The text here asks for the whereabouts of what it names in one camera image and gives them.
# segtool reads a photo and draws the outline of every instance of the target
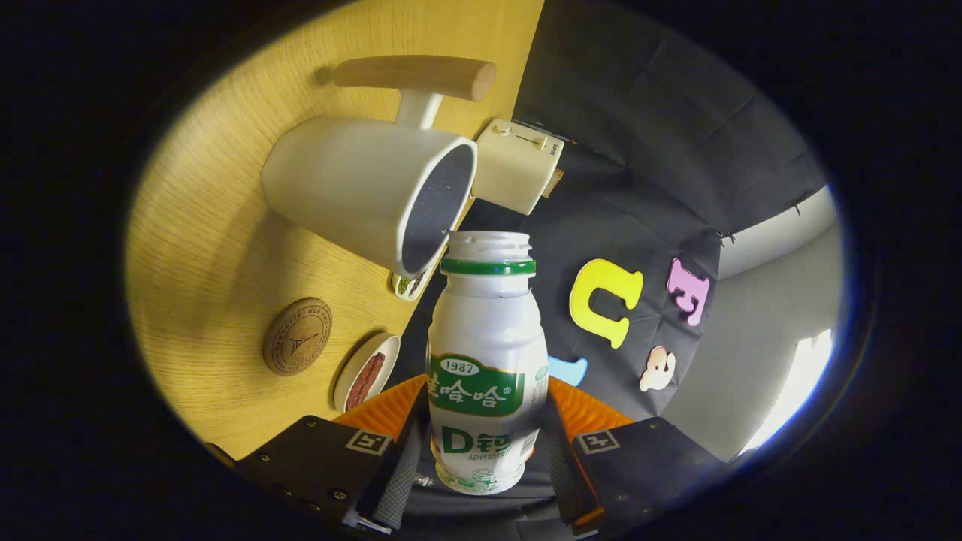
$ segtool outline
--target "white bottle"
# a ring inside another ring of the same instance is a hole
[[[529,249],[522,233],[455,232],[441,263],[447,287],[428,329],[431,451],[441,481],[464,494],[518,483],[538,437],[548,365]]]

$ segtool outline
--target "gray wall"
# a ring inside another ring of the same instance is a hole
[[[837,221],[794,252],[720,280],[695,361],[663,417],[733,458],[778,398],[797,342],[836,328],[841,287]]]
[[[786,256],[824,233],[838,212],[826,185],[811,197],[780,215],[756,223],[725,240],[719,260],[719,280],[754,269]]]

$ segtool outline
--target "round coaster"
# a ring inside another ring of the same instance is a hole
[[[281,311],[264,337],[264,362],[278,375],[307,370],[331,336],[331,309],[309,296]]]

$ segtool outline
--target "wooden table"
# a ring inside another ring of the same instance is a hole
[[[159,392],[200,440],[241,458],[304,415],[336,417],[334,384],[343,363],[376,332],[401,335],[414,311],[414,302],[392,293],[388,270],[266,207],[260,171],[281,134],[318,115],[393,119],[397,90],[338,88],[330,69],[401,54],[494,62],[488,97],[446,98],[435,122],[474,139],[492,117],[512,116],[542,3],[347,5],[238,64],[162,137],[133,203],[126,289]],[[261,357],[264,333],[304,296],[330,306],[330,340],[304,373],[275,375]]]

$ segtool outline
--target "blue foam shape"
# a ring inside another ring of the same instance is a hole
[[[547,356],[547,372],[551,377],[556,377],[568,385],[577,387],[581,380],[585,378],[588,371],[588,359],[578,359],[570,363],[557,357]]]

